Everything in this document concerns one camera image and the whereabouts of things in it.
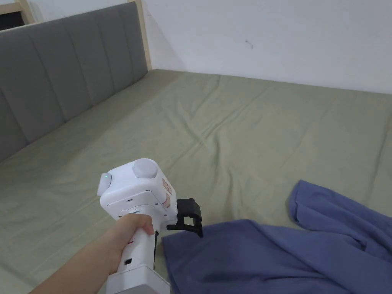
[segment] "black mount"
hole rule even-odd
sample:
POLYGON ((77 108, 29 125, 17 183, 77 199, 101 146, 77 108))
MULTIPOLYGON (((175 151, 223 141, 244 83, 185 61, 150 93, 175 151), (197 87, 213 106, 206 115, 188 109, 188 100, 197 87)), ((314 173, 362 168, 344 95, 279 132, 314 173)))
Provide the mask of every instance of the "black mount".
POLYGON ((167 225, 167 230, 183 230, 196 233, 200 238, 203 237, 203 227, 201 225, 201 211, 200 206, 195 199, 177 199, 177 224, 167 225), (186 225, 184 217, 193 219, 193 226, 186 225))

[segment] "headboard panel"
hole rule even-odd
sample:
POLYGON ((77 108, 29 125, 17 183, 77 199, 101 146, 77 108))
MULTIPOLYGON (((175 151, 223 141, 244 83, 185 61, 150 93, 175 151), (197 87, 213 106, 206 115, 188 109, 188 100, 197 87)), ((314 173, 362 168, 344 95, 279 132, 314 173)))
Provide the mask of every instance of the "headboard panel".
POLYGON ((147 73, 135 2, 0 33, 0 161, 147 73))

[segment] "blue towel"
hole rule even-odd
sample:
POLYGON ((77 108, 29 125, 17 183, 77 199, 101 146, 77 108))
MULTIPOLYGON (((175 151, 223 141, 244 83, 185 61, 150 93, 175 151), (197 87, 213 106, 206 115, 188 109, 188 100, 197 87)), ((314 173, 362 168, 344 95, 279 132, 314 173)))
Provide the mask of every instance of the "blue towel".
POLYGON ((306 230, 238 220, 163 238, 175 293, 392 293, 391 218, 305 181, 289 211, 306 230))

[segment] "handheld device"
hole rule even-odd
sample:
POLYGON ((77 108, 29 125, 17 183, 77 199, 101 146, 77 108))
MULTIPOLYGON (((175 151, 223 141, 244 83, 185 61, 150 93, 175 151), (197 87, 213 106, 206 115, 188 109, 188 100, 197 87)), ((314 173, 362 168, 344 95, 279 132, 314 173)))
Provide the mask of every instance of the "handheld device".
POLYGON ((125 247, 117 273, 108 277, 106 293, 169 294, 170 284, 154 271, 156 242, 162 230, 188 230, 203 237, 201 212, 194 199, 177 199, 158 164, 135 160, 101 175, 97 195, 114 219, 128 213, 152 218, 155 236, 138 229, 125 247), (186 225, 184 217, 193 219, 186 225))

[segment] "mattress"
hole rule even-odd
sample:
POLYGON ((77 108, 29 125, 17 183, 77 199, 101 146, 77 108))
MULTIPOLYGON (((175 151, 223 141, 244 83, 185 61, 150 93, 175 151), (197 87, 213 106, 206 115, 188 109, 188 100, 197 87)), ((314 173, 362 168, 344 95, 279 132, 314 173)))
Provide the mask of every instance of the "mattress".
MULTIPOLYGON (((295 227, 300 179, 392 216, 391 107, 386 94, 151 71, 0 164, 0 292, 27 293, 107 230, 100 174, 137 158, 204 225, 295 227)), ((166 277, 161 246, 156 270, 166 277)))

